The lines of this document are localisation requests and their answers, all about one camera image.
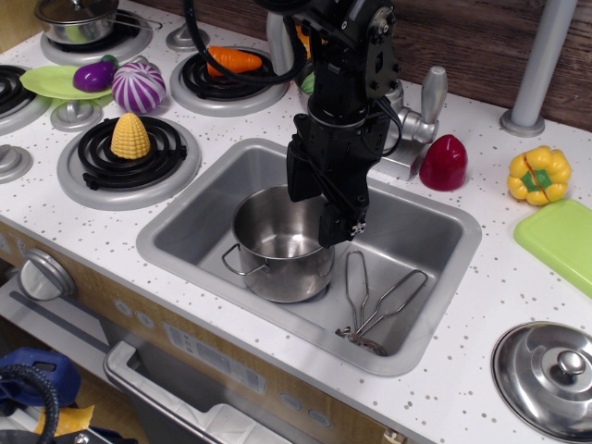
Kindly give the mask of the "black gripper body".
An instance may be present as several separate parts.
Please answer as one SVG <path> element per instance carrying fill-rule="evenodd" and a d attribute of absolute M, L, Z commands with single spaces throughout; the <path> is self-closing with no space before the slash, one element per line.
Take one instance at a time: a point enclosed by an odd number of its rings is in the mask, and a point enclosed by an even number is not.
<path fill-rule="evenodd" d="M 362 124 L 332 127 L 299 114 L 289 156 L 310 163 L 327 201 L 346 213 L 367 213 L 366 176 L 382 157 L 389 133 L 389 118 L 373 113 Z"/>

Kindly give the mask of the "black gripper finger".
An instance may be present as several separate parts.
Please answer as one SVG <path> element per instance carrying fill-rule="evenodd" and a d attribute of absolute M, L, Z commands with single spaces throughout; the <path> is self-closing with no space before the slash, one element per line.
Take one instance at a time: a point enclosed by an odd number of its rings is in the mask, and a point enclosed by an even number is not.
<path fill-rule="evenodd" d="M 310 163 L 294 156 L 287 159 L 288 193 L 294 202 L 320 196 L 323 193 Z"/>
<path fill-rule="evenodd" d="M 329 248 L 364 232 L 366 212 L 346 213 L 335 204 L 327 203 L 319 222 L 319 244 Z"/>

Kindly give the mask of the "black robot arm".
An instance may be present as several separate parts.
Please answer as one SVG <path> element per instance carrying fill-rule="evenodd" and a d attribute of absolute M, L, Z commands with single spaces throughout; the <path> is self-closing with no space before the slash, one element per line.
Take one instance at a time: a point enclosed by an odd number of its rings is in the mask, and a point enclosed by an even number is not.
<path fill-rule="evenodd" d="M 330 247 L 364 231 L 366 176 L 390 153 L 399 118 L 386 95 L 398 79 L 390 1 L 262 1 L 283 16 L 294 61 L 311 60 L 314 90 L 294 118 L 287 152 L 290 199 L 325 196 L 318 241 Z"/>

